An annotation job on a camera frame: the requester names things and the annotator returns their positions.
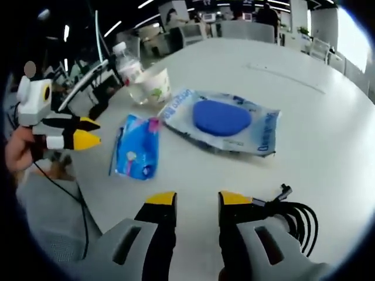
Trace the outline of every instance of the cable connector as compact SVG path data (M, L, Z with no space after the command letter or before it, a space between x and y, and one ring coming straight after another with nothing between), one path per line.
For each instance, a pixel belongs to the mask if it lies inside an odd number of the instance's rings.
M289 194L291 194L293 192L292 188L290 186L287 186L284 183L281 185L281 189L282 189L282 192L278 197L275 198L275 201L285 200L285 199L287 199Z

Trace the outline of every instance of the black wire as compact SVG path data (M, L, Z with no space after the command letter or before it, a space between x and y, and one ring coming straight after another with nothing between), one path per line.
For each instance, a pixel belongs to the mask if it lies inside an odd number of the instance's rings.
M305 242L305 246L302 248L302 253L304 253L306 251L306 248L307 246L309 245L309 241L310 241L310 236L311 236L311 222L310 222L310 218L309 218L309 215L308 213L305 211L305 209L303 208L300 208L300 207L297 207L297 206L294 206L298 211L300 211L301 213L303 213L303 215L305 216L306 218L306 222L307 222L307 238L306 238L306 242Z
M280 202L281 206L285 208L285 212L287 214L292 215L296 220L296 226L297 226L297 233L298 233L298 241L302 246L302 243L304 242L305 238L305 224L302 220L302 217L296 209L292 205L290 205L289 202Z
M305 204L301 204L301 203L290 203L290 204L292 204L292 205L294 205L294 206L301 207L301 208L307 210L307 211L311 214L311 216L312 216L312 218L313 218L313 220L314 220L314 224L315 224L315 229L314 229L314 238L313 238L313 240L312 240L310 250L309 250L309 252L308 252L307 255L306 255L307 257L309 257L310 254L311 254L311 252L312 252L312 250L314 249L314 246L315 246L316 240L317 240L317 238L318 238L318 231L319 231L318 218L317 218L315 212L313 211L313 209L311 209L309 206L307 206L307 205L305 205Z
M288 187L284 186L283 193L287 188L289 188L288 192L289 193L291 192L291 188L289 186ZM310 241L310 237L311 237L311 221L310 221L308 212L313 218L313 221L315 224L314 235L313 235L313 240L310 246L310 250L306 255L307 257L309 257L311 252L314 249L316 240L318 238L318 231L319 231L318 218L315 212L305 204L294 203L294 202L281 202L281 200L279 199L279 196L278 196L275 200L271 202L267 202L265 204L265 208L267 209L267 216L271 217L271 216L274 216L275 214L278 214L285 218L289 226L289 234L299 241L302 247L302 253L305 253L308 247L309 241ZM306 224L307 224L307 237L306 237L305 243L304 243L304 237L306 234L305 224L304 224L304 221L302 219L302 215L300 212L306 218Z
M81 198L82 198L81 208L82 208L82 216L83 216L83 224L84 224L84 235L85 235L85 238L86 238L84 250L83 250L83 255L82 255L82 259L84 259L87 255L87 250L88 250L88 228L87 228L86 212L84 211L84 206L86 206L86 204L83 200L81 188L78 185L78 183L77 183L77 187L78 187L78 191L80 192L80 195L81 195Z
M36 164L34 162L35 166L45 175L45 177L51 182L53 183L55 186L57 186L59 189L61 189L63 192L65 192L66 194L68 194L71 198L73 198L74 200L76 200L78 203L82 204L82 201L79 200L78 198L76 198L74 195L72 195L72 193L70 193L69 191L67 191L64 187L62 187L61 185L59 185L58 183L56 183L54 180L52 180L47 174L45 171L42 170L42 168L39 167L38 164Z
M81 209L82 209L82 216L83 216L83 224L84 224L84 234L85 234L85 246L84 246L84 251L83 251L83 255L82 255L82 259L84 259L87 255L87 250L88 250L88 227L87 227L87 219L86 219L86 212L84 211L84 208L86 206L86 203L84 202L83 200L83 196L82 196L82 192L81 192L81 188L80 186L78 185L77 183L77 187L78 187L78 191L80 193L80 197L81 197L81 200L79 200L78 198L76 198L74 195L72 195L72 193L70 193L69 191L67 191L64 187L62 187L61 185L59 185L58 183L56 183L54 180L52 180L47 174L45 171L42 170L42 168L39 167L38 164L36 164L34 162L35 166L45 175L45 177L51 182L53 183L55 186L57 186L59 189L61 189L63 192L65 192L66 194L68 194L71 198L73 198L75 201L77 201L80 205L81 205Z

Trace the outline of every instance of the window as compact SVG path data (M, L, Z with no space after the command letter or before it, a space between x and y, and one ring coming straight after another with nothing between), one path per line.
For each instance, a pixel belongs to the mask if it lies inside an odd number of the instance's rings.
M337 16L339 21L337 51L364 72L370 51L369 41L361 27L343 8L338 9Z
M311 34L311 10L307 10L307 30L309 31L309 35Z

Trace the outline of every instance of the hand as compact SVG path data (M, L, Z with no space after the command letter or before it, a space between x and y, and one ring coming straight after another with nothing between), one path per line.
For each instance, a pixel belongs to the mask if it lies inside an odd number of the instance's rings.
M31 129L20 126L14 131L5 147L6 166L10 172L19 172L31 166L32 143L35 143L35 138Z

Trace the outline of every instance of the desk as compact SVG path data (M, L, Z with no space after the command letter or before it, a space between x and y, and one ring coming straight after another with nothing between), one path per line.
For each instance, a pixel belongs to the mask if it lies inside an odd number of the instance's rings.
M227 92L281 109L275 156L228 159L161 129L156 177L108 177L111 150L127 113L125 91L98 119L103 144L72 154L84 199L102 232L134 218L147 196L178 192L177 244L170 280L217 280L217 192L290 201L313 208L319 236L311 259L340 262L361 237L375 206L375 107L345 76L300 52L250 40L208 39L163 59L173 90Z

